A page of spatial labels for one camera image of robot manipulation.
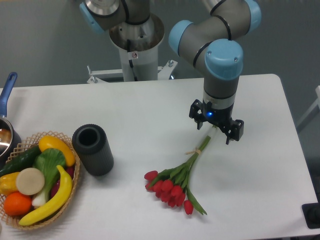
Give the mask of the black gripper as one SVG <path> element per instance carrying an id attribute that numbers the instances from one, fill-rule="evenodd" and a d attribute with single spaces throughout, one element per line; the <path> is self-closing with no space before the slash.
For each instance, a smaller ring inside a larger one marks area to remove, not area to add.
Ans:
<path id="1" fill-rule="evenodd" d="M 234 105 L 228 108 L 216 109 L 209 101 L 205 103 L 196 99 L 190 106 L 189 117 L 194 120 L 197 130 L 200 130 L 204 122 L 208 122 L 226 135 L 226 144 L 230 141 L 239 141 L 244 134 L 244 121 L 241 119 L 232 119 Z"/>

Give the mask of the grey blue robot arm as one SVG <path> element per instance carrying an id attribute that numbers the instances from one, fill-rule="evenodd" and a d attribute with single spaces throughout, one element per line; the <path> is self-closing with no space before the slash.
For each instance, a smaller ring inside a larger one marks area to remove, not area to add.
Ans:
<path id="1" fill-rule="evenodd" d="M 204 78 L 203 98 L 190 106 L 189 117 L 198 128 L 208 122 L 228 141 L 238 141 L 244 122 L 232 119 L 232 111 L 244 53 L 236 40 L 260 25 L 261 9 L 253 0 L 205 0 L 203 4 L 209 18 L 199 24 L 179 21 L 168 43 Z M 95 32 L 109 33 L 119 50 L 126 82 L 158 79 L 158 46 L 165 30 L 148 0 L 84 0 L 79 9 Z"/>

